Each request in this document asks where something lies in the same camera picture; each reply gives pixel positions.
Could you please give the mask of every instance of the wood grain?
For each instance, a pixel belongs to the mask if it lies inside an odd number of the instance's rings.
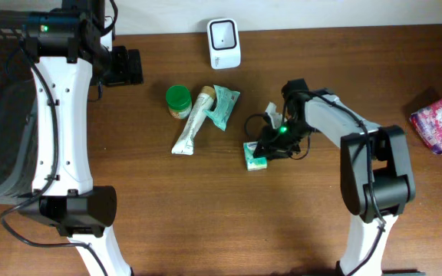
[[[140,49],[146,83],[106,89],[89,105],[88,152],[95,185],[117,190],[114,228],[134,271],[256,275],[335,266],[349,217],[333,144],[315,134],[306,159],[274,161],[257,172],[247,172],[243,159],[247,116],[269,101],[281,107],[281,87],[304,77],[310,88],[334,89],[367,119],[407,131],[417,198],[391,233],[383,268],[442,275],[442,156],[407,121],[442,97],[442,25],[242,32],[240,41],[240,67],[224,71],[210,68],[205,34],[115,41]],[[212,84],[241,92],[226,131],[207,120],[193,156],[170,154],[185,123],[167,111],[164,95],[174,84],[193,97]],[[64,240],[22,217],[11,223],[35,241]],[[87,271],[74,249],[31,248],[0,226],[0,274]]]

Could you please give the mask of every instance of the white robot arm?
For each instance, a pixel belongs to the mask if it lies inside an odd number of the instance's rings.
[[[138,50],[112,47],[115,18],[104,1],[63,0],[51,12],[4,13],[22,26],[20,48],[31,65],[38,102],[38,161],[32,192],[0,216],[16,238],[41,248],[76,247],[91,275],[132,275],[113,222],[117,195],[94,187],[87,157],[87,96],[101,87],[143,82]],[[69,244],[39,244],[15,232],[5,216],[17,211],[58,230]]]
[[[289,81],[282,96],[282,116],[287,110],[290,118],[274,128],[271,122],[277,120],[268,113],[263,116],[268,126],[262,129],[254,157],[292,157],[300,152],[299,141],[315,131],[340,148],[341,193],[351,213],[351,227],[336,270],[340,275],[382,275],[381,259],[391,227],[415,196],[404,131],[365,120],[331,90],[309,91],[303,79]],[[371,158],[387,162],[386,168],[371,171]]]

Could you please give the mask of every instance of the black mesh basket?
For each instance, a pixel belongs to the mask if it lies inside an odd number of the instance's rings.
[[[30,192],[37,158],[35,85],[21,52],[15,50],[20,35],[18,24],[0,20],[0,203],[7,204]],[[6,65],[12,52],[15,56]]]

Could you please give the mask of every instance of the black cable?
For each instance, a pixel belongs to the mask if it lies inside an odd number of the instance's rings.
[[[284,99],[284,104],[282,105],[282,121],[281,121],[281,126],[278,128],[278,130],[279,130],[278,134],[274,137],[274,139],[270,140],[269,143],[274,142],[279,137],[279,134],[281,133],[281,131],[280,131],[281,127],[283,127],[284,123],[285,123],[285,112],[286,112],[286,109],[287,109],[287,106],[288,106],[289,98],[293,94],[296,94],[298,91],[299,90],[294,90],[294,91],[289,92],[287,97]]]
[[[101,82],[99,82],[98,85],[97,85],[97,88],[98,88],[98,97],[96,99],[93,99],[93,100],[89,100],[88,99],[87,100],[88,103],[96,103],[99,100],[101,100],[101,98],[103,97],[103,95],[104,95],[104,85]]]
[[[0,215],[0,222],[3,225],[3,227],[11,235],[13,235],[15,238],[17,238],[20,242],[23,242],[23,243],[30,245],[30,246],[34,246],[37,248],[67,248],[67,247],[85,248],[90,252],[90,254],[93,256],[95,261],[98,263],[98,265],[100,266],[100,269],[102,270],[104,275],[108,276],[104,265],[101,263],[99,257],[97,256],[97,254],[95,253],[95,251],[93,250],[93,248],[91,248],[91,246],[89,244],[80,243],[80,242],[57,243],[57,244],[43,244],[43,243],[33,242],[33,241],[26,239],[22,235],[18,234],[5,220],[5,217],[7,215],[9,215],[15,211],[18,211],[19,209],[23,209],[24,207],[27,207],[34,202],[37,202],[41,198],[41,196],[43,196],[44,193],[51,187],[52,183],[54,182],[54,179],[55,179],[55,176],[57,173],[57,169],[58,169],[58,154],[59,154],[58,117],[57,117],[57,113],[56,113],[56,109],[55,109],[54,98],[52,97],[51,90],[49,89],[47,83],[45,82],[45,79],[42,76],[41,72],[39,71],[39,69],[37,68],[37,66],[33,62],[33,60],[30,58],[30,56],[27,54],[25,49],[22,47],[22,45],[20,45],[20,49],[23,52],[24,56],[26,57],[26,60],[29,63],[31,69],[35,72],[35,74],[37,75],[37,78],[42,83],[42,86],[44,87],[44,90],[45,90],[45,94],[47,95],[47,98],[48,98],[48,105],[51,108],[52,134],[53,134],[52,136],[53,136],[53,142],[54,142],[53,153],[52,153],[52,156],[53,156],[52,157],[52,166],[51,166],[51,173],[47,177],[47,183],[45,183],[45,186],[40,191],[36,192],[30,199],[27,199],[26,201],[19,203],[15,206],[11,207],[10,209],[6,209],[4,212],[2,212]]]
[[[115,1],[110,0],[110,3],[112,4],[112,9],[114,10],[114,20],[112,21],[112,24],[110,24],[108,27],[103,29],[103,31],[101,32],[101,36],[107,35],[109,32],[111,32],[114,29],[115,22],[117,21],[117,16],[119,15],[119,9],[117,8]]]
[[[303,154],[302,156],[300,156],[300,157],[298,157],[298,158],[294,158],[294,157],[292,157],[292,156],[290,156],[289,158],[291,158],[291,159],[293,159],[293,160],[301,160],[301,159],[305,158],[305,157],[310,153],[310,146],[311,146],[310,136],[311,136],[311,135],[312,135],[311,133],[308,135],[308,146],[306,147],[306,152],[305,152],[305,154]]]
[[[261,117],[261,118],[264,118],[265,116],[267,116],[266,113],[264,113],[264,114],[262,114],[262,113],[257,113],[257,114],[252,114],[252,115],[250,115],[248,118],[246,118],[245,126],[244,126],[244,128],[245,128],[245,134],[249,137],[250,141],[257,140],[257,138],[253,138],[253,136],[250,135],[250,132],[249,132],[249,129],[248,129],[249,121],[250,121],[252,118],[255,118],[255,117]]]
[[[351,272],[349,272],[345,276],[354,275],[356,272],[359,271],[359,269],[361,269],[364,265],[366,265],[368,263],[368,261],[371,259],[374,252],[376,251],[376,248],[378,247],[378,244],[380,243],[380,239],[381,239],[381,236],[383,235],[383,233],[384,233],[384,224],[381,224],[380,226],[378,226],[378,233],[376,234],[376,238],[374,238],[373,245],[371,246],[371,250],[369,251],[368,256],[366,256],[366,258],[364,260],[362,260],[362,262],[356,268],[354,268]]]

